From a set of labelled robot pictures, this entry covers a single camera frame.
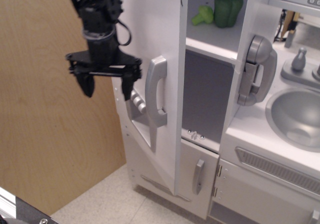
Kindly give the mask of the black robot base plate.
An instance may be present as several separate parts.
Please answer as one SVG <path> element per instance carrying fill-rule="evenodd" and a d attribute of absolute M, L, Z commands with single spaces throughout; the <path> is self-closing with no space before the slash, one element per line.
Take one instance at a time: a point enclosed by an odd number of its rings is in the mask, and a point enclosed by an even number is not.
<path fill-rule="evenodd" d="M 29 224 L 56 224 L 51 216 L 43 213 L 19 197 L 0 188 L 0 222 L 1 223 L 29 223 Z"/>

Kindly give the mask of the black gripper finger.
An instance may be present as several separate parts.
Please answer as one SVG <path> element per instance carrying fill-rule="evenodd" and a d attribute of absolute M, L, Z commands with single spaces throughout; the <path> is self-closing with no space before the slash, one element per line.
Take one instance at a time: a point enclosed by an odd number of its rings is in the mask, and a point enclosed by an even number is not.
<path fill-rule="evenodd" d="M 122 93 L 124 95 L 124 100 L 127 101 L 131 98 L 131 92 L 133 90 L 134 83 L 138 80 L 136 77 L 133 76 L 123 76 L 122 77 Z"/>
<path fill-rule="evenodd" d="M 91 98 L 95 90 L 95 81 L 93 76 L 86 73 L 80 73 L 77 74 L 75 77 L 83 93 L 87 97 Z"/>

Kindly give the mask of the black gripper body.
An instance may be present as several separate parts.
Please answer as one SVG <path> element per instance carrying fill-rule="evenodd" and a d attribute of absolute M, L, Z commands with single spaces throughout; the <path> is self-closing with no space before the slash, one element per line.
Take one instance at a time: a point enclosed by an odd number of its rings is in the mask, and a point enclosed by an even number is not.
<path fill-rule="evenodd" d="M 121 51 L 116 33 L 106 35 L 83 32 L 83 37 L 87 41 L 88 50 L 66 55 L 71 74 L 108 77 L 129 75 L 134 82 L 142 77 L 141 59 Z"/>

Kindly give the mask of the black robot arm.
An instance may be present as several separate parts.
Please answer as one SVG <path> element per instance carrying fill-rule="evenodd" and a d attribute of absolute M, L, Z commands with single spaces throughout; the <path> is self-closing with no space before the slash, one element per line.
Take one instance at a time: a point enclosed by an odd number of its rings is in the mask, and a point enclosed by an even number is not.
<path fill-rule="evenodd" d="M 88 50 L 66 55 L 84 94 L 93 95 L 94 76 L 120 77 L 125 100 L 131 98 L 134 82 L 142 77 L 141 59 L 121 51 L 116 25 L 123 12 L 121 0 L 71 0 L 82 20 L 82 36 Z"/>

